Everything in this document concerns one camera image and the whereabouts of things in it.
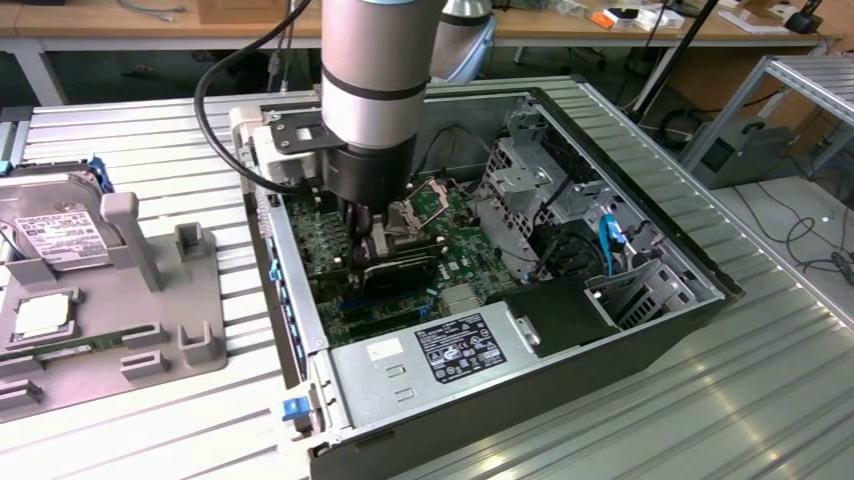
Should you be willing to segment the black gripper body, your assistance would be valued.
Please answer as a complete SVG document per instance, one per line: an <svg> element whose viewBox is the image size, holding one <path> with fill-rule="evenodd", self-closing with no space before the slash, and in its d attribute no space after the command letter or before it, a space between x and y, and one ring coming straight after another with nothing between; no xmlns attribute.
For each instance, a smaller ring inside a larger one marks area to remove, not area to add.
<svg viewBox="0 0 854 480"><path fill-rule="evenodd" d="M350 203L386 210L404 193L418 136L383 149L346 144L326 152L326 186Z"/></svg>

